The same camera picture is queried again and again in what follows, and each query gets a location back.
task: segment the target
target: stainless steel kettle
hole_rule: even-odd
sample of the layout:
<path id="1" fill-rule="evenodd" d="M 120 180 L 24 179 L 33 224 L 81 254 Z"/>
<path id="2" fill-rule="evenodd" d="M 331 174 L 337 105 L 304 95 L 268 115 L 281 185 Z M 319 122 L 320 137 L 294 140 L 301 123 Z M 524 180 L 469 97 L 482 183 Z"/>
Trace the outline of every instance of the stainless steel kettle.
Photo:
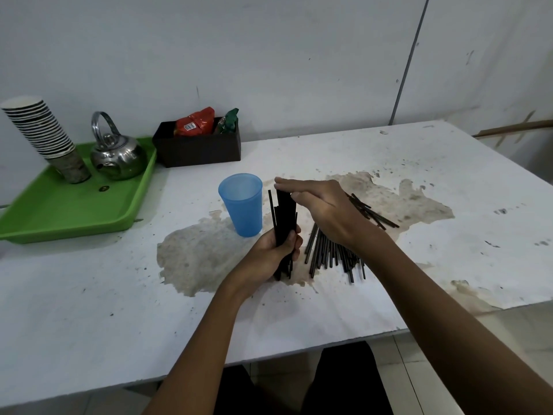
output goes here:
<path id="1" fill-rule="evenodd" d="M 99 119 L 102 116 L 111 134 L 102 134 Z M 141 174 L 148 165 L 146 151 L 132 137 L 121 135 L 106 112 L 92 115 L 92 133 L 97 144 L 92 147 L 90 161 L 96 170 L 113 180 L 125 180 Z"/>

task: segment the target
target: blue plastic cup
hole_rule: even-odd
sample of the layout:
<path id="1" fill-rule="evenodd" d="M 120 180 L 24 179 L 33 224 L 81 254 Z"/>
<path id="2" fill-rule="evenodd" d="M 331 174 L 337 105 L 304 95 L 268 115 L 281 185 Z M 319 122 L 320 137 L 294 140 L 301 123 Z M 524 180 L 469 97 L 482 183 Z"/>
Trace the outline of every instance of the blue plastic cup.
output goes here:
<path id="1" fill-rule="evenodd" d="M 261 231 L 262 187 L 261 179 L 249 173 L 237 173 L 219 184 L 219 195 L 242 237 L 252 237 Z"/>

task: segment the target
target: red snack package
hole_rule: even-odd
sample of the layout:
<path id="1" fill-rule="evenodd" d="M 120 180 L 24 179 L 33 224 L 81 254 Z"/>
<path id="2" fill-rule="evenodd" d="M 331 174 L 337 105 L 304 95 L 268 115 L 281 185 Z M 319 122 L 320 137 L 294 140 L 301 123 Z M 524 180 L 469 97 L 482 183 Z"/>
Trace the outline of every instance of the red snack package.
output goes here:
<path id="1" fill-rule="evenodd" d="M 199 112 L 194 112 L 186 118 L 180 118 L 175 124 L 175 137 L 190 137 L 192 135 L 211 134 L 215 111 L 207 107 Z"/>

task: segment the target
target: hand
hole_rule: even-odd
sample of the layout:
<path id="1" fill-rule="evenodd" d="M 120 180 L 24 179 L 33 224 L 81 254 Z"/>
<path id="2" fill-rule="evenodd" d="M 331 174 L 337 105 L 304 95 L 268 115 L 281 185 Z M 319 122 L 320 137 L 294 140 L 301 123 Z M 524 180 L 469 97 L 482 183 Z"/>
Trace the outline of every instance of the hand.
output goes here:
<path id="1" fill-rule="evenodd" d="M 290 192 L 292 199 L 306 207 L 322 232 L 333 242 L 353 249 L 356 234 L 380 229 L 356 210 L 335 180 L 294 180 L 275 178 L 275 188 Z"/>
<path id="2" fill-rule="evenodd" d="M 292 260 L 297 261 L 303 243 L 303 239 L 297 234 L 300 232 L 300 227 L 296 226 L 296 231 L 291 230 L 286 241 L 277 247 L 274 229 L 267 231 L 227 275 L 221 286 L 230 288 L 242 301 L 246 300 L 271 278 L 282 258 L 292 252 Z"/>

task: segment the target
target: black box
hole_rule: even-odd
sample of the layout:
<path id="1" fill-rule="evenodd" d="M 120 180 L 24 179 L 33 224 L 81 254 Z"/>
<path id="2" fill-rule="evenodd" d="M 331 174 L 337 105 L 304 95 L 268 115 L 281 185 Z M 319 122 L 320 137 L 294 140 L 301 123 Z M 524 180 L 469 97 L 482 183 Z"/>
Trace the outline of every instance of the black box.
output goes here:
<path id="1" fill-rule="evenodd" d="M 213 130 L 220 118 L 215 118 Z M 175 137 L 176 121 L 162 122 L 151 142 L 158 151 L 158 161 L 165 167 L 194 166 L 197 164 L 239 161 L 242 155 L 240 130 L 229 134 L 195 135 Z"/>

